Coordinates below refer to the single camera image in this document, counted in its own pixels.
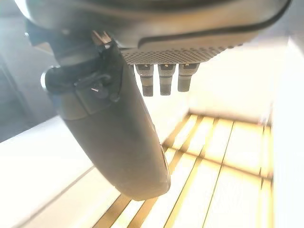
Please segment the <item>white wall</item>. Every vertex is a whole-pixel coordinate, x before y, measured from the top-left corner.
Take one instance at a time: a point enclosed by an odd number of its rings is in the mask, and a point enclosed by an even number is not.
[[[192,77],[190,110],[258,122],[274,99],[287,40],[251,42],[202,63]]]
[[[303,226],[304,54],[290,39],[286,56],[273,114],[276,228]]]

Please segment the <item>wooden floor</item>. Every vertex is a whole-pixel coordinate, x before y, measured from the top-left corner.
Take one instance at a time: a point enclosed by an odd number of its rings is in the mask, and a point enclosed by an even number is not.
[[[272,228],[272,144],[269,127],[187,115],[163,144],[170,190],[119,195],[94,228]]]

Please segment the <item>perforated metal plate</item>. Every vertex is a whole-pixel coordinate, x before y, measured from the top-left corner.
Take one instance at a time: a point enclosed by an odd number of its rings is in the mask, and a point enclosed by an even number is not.
[[[179,64],[202,63],[224,51],[226,47],[189,47],[167,50],[141,51],[138,49],[122,50],[128,64]]]

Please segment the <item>white surface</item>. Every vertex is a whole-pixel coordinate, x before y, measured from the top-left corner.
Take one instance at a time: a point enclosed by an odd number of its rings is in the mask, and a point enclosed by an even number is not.
[[[304,205],[304,55],[288,42],[287,66],[274,105],[275,227],[302,227]]]
[[[258,122],[268,112],[285,65],[287,39],[228,49],[192,77],[190,110]]]
[[[0,227],[20,223],[90,167],[59,117],[2,142]]]

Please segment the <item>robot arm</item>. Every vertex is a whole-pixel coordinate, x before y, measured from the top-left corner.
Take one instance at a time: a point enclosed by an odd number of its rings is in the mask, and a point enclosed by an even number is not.
[[[170,174],[138,90],[180,92],[201,62],[276,22],[290,0],[16,0],[33,45],[47,42],[60,66],[41,78],[58,113],[97,169],[123,194],[166,193]]]

